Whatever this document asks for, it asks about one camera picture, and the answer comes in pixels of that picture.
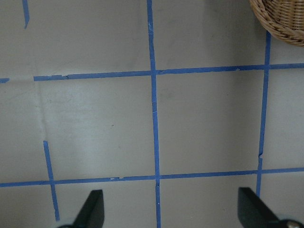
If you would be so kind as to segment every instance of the wicker basket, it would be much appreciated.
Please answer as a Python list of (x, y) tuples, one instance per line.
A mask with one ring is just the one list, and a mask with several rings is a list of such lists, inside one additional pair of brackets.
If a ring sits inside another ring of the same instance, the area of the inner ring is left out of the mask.
[(304, 47), (304, 0), (249, 0), (252, 10), (275, 38)]

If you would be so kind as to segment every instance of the white floor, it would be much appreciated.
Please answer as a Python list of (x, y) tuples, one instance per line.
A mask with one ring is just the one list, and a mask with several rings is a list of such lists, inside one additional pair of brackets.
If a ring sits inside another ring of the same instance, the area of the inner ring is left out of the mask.
[[(267, 73), (249, 2), (153, 0), (157, 93), (146, 0), (28, 3), (24, 29), (22, 1), (0, 1), (0, 227), (71, 223), (103, 189), (105, 228), (240, 228)], [(273, 38), (270, 64), (261, 198), (304, 222), (304, 49)]]

